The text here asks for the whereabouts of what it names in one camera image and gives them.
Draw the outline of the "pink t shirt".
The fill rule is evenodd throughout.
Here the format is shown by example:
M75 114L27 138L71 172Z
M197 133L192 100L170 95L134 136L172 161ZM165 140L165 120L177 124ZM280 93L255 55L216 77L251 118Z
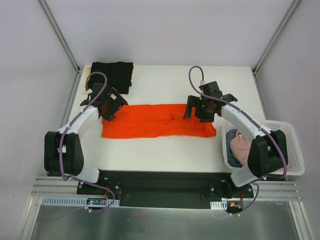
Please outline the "pink t shirt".
M237 130L235 138L231 140L230 148L234 157L242 164L242 166L246 166L248 164L251 143L239 130Z

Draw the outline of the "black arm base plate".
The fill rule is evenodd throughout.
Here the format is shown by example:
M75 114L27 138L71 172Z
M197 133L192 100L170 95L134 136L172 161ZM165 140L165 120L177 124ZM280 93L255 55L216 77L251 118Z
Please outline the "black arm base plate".
M252 187L235 187L229 173L102 170L97 186L79 184L78 195L101 197L106 188L122 207L209 209L211 202L252 199Z

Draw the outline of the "orange t shirt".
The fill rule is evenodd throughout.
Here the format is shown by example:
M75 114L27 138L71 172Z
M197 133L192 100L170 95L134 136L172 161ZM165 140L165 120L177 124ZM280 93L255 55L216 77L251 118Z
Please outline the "orange t shirt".
M102 121L101 137L137 139L167 136L211 138L217 135L212 123L192 116L184 119L186 104L125 105L115 119Z

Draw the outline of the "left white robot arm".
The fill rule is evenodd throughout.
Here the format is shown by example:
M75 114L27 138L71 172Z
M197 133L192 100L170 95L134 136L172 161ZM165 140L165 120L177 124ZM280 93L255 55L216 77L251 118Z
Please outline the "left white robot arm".
M89 190L99 195L105 191L106 183L99 178L98 168L85 163L81 140L94 123L115 119L116 112L128 103L108 84L94 83L91 90L72 120L59 130L45 134L44 169L65 179L89 182Z

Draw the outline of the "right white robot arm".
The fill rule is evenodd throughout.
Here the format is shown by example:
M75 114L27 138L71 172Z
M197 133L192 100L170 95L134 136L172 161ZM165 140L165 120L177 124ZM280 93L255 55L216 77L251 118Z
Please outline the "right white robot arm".
M230 122L250 143L247 164L234 171L225 184L225 192L237 197L243 186L260 178L282 170L287 172L288 155L286 135L281 130L271 130L252 118L232 94L223 94L217 82L200 85L198 96L189 95L184 114L185 119L192 116L202 123L214 122L215 116Z

